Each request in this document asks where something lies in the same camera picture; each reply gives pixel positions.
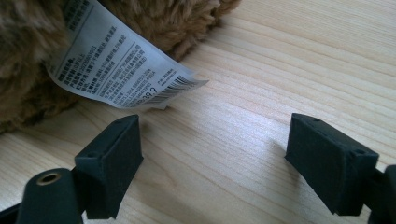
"plush toy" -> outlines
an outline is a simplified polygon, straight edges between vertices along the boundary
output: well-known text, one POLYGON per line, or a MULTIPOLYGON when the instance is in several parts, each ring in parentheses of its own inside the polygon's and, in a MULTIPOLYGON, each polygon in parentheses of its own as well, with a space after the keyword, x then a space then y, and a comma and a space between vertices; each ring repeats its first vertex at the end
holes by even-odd
MULTIPOLYGON (((58 87, 43 65, 69 45, 67 0, 0 1, 0 133, 59 114, 78 96, 58 87)), ((109 11, 175 60, 205 37, 240 0, 100 0, 109 11)))

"wooden table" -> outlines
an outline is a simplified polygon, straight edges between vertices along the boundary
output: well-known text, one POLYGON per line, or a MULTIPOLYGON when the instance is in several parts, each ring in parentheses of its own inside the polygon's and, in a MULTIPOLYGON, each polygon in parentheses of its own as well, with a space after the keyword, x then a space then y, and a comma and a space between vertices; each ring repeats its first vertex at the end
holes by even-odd
POLYGON ((288 164, 290 115, 320 118, 396 163, 396 2, 245 0, 183 62, 210 81, 164 111, 89 100, 0 136, 0 210, 111 121, 140 116, 145 160, 117 220, 365 223, 332 215, 288 164))

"black plastic piece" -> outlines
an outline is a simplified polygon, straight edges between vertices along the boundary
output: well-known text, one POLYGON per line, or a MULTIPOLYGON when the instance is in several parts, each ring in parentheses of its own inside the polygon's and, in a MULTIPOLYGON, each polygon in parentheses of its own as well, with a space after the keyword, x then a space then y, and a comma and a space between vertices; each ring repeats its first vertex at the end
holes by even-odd
POLYGON ((286 152, 332 213, 358 216, 366 204, 370 224, 396 224, 396 165, 375 169, 378 154, 329 124, 292 114, 286 152))
POLYGON ((53 169, 30 179, 17 223, 82 223, 72 173, 67 169, 53 169))
POLYGON ((379 171, 363 186, 364 203, 373 211, 369 223, 396 223, 396 165, 379 171))
POLYGON ((76 167, 33 177, 22 203, 0 212, 0 224, 82 223, 81 214, 116 217, 143 157, 138 116, 111 123, 76 157, 76 167))
POLYGON ((292 114, 286 160, 332 213, 358 216, 378 154, 319 119, 292 114))
POLYGON ((89 219, 117 216, 143 160, 140 148, 138 116, 134 115, 111 123, 76 156, 78 181, 89 189, 89 219))
POLYGON ((6 210, 0 212, 0 223, 1 224, 14 224, 17 222, 18 213, 20 211, 21 204, 15 204, 6 210))

